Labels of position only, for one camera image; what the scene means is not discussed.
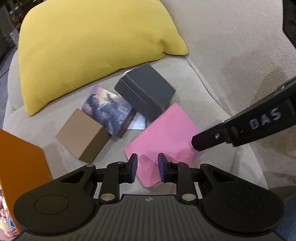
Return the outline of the orange storage box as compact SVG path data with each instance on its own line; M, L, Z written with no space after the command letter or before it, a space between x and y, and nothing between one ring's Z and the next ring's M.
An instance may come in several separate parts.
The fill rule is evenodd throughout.
M16 200L24 193L52 181L43 150L1 130L1 189L16 230Z

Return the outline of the white paper sheet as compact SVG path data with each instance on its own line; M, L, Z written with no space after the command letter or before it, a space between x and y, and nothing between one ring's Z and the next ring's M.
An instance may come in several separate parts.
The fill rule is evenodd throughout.
M128 130L145 130L146 128L146 119L145 117L137 112L137 114L133 117L132 122L128 126Z

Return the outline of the beige sofa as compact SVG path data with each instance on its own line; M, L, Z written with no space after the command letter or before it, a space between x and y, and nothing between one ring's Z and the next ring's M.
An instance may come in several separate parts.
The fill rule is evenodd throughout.
M282 30L282 1L163 1L189 49L185 57L152 62L176 90L173 102L204 131L272 93L295 76L295 48ZM3 129L41 147L53 178L83 165L56 139L81 107L88 84L28 116L13 57ZM241 147L221 144L194 160L267 188L281 198L295 193L295 128Z

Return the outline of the pink notebook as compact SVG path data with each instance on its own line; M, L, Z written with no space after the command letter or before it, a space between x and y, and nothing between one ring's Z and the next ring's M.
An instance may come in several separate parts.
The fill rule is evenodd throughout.
M174 103L138 137L125 147L128 158L137 154L137 176L144 187L161 181L158 171L158 154L165 154L170 162L183 162L194 167L193 159L199 152L191 145L199 131L181 107Z

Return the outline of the yellow cushion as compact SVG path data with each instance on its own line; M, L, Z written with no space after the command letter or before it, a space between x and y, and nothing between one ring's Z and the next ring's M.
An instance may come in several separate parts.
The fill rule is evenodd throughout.
M187 55L160 1L45 1L25 16L18 42L28 115L83 85L169 55Z

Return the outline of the brown cardboard box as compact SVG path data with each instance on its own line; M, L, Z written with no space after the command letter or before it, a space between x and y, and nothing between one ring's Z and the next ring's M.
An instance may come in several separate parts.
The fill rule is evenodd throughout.
M110 134L100 123L76 109L56 138L76 159L92 164L109 141Z

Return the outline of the illustrated photo card book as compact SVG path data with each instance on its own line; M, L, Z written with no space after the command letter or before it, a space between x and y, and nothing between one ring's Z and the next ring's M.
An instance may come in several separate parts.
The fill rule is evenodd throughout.
M107 132L122 138L137 111L121 96L95 85L81 108Z

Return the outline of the black gift box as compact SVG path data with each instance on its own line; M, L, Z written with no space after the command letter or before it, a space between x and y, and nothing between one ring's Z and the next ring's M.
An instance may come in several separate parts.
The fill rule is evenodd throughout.
M126 72L114 89L150 122L158 118L169 107L176 92L149 64Z

